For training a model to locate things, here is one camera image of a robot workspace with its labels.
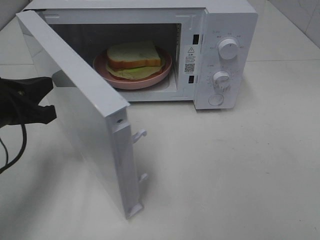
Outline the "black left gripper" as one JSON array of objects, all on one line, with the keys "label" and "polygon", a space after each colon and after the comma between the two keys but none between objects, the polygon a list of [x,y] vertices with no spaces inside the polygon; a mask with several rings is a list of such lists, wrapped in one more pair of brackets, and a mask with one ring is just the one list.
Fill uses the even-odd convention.
[{"label": "black left gripper", "polygon": [[52,89],[51,77],[0,78],[0,127],[37,123],[47,125],[54,121],[57,118],[55,106],[38,105]]}]

